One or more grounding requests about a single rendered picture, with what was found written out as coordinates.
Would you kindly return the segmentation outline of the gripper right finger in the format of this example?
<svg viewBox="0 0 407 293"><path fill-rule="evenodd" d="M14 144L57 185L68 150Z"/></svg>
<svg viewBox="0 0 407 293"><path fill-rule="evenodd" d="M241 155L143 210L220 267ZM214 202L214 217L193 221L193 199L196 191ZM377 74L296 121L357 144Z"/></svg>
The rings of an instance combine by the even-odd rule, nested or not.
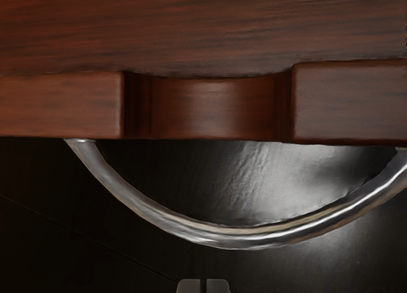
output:
<svg viewBox="0 0 407 293"><path fill-rule="evenodd" d="M207 279L206 293L230 293L230 284L225 279Z"/></svg>

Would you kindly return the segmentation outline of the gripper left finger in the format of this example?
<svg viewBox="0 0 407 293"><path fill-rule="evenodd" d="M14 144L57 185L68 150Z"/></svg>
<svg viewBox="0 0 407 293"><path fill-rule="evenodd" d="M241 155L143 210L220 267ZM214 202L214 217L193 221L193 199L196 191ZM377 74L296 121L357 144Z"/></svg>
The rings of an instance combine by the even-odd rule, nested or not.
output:
<svg viewBox="0 0 407 293"><path fill-rule="evenodd" d="M182 279L177 284L176 293L201 293L200 279Z"/></svg>

